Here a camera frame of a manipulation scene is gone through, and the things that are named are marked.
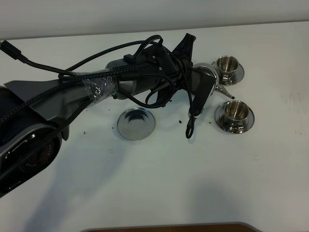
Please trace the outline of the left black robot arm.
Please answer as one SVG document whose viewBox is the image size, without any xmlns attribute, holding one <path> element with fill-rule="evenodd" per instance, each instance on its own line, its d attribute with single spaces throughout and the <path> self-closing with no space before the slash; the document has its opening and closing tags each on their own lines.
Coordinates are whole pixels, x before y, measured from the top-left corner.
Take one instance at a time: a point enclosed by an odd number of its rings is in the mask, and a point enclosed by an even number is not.
<svg viewBox="0 0 309 232">
<path fill-rule="evenodd" d="M 106 98 L 129 99 L 137 105 L 163 107 L 179 89 L 191 90 L 192 52 L 195 37 L 186 34 L 170 51 L 154 35 L 134 54 L 111 61 L 96 72 L 77 72 L 82 65 L 107 53 L 126 48 L 121 44 L 94 54 L 62 70 L 35 63 L 8 41 L 2 52 L 31 67 L 57 73 L 51 81 L 11 81 L 0 88 L 0 193 L 5 195 L 48 167 L 70 124 L 87 107 Z"/>
</svg>

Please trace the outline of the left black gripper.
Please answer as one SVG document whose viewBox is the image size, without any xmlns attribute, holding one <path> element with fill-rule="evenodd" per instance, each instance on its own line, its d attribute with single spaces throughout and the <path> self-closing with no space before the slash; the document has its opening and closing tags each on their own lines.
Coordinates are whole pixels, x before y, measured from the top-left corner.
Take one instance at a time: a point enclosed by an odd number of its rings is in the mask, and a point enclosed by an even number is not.
<svg viewBox="0 0 309 232">
<path fill-rule="evenodd" d="M 195 40 L 194 35 L 186 33 L 172 52 L 166 48 L 169 58 L 177 69 L 175 74 L 171 74 L 171 80 L 176 84 L 175 91 L 184 89 L 191 92 L 192 90 L 192 53 Z"/>
</svg>

